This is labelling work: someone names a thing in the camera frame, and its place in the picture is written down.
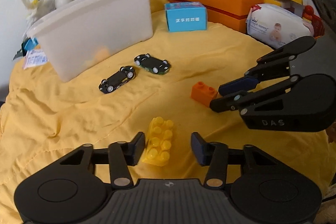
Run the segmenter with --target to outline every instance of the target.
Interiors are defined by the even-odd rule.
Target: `baby picture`
[[[274,25],[274,30],[269,35],[269,39],[271,41],[281,42],[282,36],[281,36],[281,24],[280,23],[276,23]]]

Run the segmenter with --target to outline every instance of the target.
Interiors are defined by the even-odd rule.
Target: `yellow bedsheet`
[[[84,143],[107,147],[130,141],[146,132],[152,118],[175,123],[169,164],[156,167],[140,162],[130,168],[137,178],[191,178],[201,180],[207,168],[197,165],[190,150],[190,135],[198,131],[207,141],[241,149],[253,144],[312,179],[325,193],[335,173],[335,145],[325,132],[291,133],[249,130],[238,112],[214,113],[190,98],[198,81],[218,88],[256,65],[270,48],[220,24],[207,31],[168,33],[163,11],[153,14],[153,38],[138,43],[62,83],[50,64],[11,75],[10,93],[1,107],[0,223],[20,223],[13,194],[26,177]],[[153,75],[143,69],[115,92],[104,95],[98,85],[121,66],[133,64],[138,54],[167,59],[171,71]],[[97,175],[109,181],[108,167]],[[229,169],[228,182],[239,176]]]

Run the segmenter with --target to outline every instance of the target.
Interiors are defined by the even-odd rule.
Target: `baby wipes package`
[[[312,24],[272,4],[252,7],[247,17],[247,33],[273,48],[280,48],[304,36],[313,36]]]

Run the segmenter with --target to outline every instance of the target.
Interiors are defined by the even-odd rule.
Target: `blue box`
[[[207,9],[199,2],[167,3],[165,10],[170,32],[207,29]]]

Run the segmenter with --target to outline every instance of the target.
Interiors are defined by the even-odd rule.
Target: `black toy car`
[[[137,56],[134,58],[134,62],[137,66],[159,75],[166,74],[171,67],[167,60],[160,60],[149,54],[141,54]]]
[[[111,93],[135,77],[135,69],[131,66],[121,67],[118,72],[102,80],[99,90],[105,94]]]

